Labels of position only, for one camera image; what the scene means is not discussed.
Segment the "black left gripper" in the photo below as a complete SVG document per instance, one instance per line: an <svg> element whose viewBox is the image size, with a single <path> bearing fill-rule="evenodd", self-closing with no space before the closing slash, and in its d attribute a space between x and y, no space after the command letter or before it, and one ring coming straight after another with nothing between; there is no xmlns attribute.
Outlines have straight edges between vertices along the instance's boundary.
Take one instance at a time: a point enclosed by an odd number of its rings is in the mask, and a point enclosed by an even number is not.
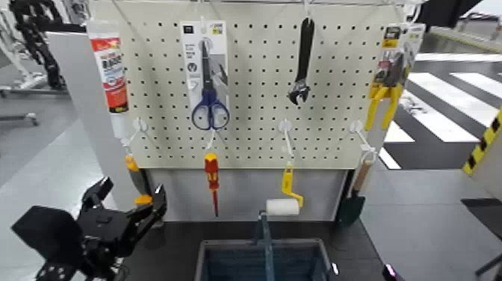
<svg viewBox="0 0 502 281"><path fill-rule="evenodd" d="M135 244L163 219L167 211L167 195L164 185L159 184L150 203L129 211L118 211L102 205L113 186L111 179L105 176L84 192L77 223L82 229L86 252L107 249L116 257L127 257L132 254Z"/></svg>

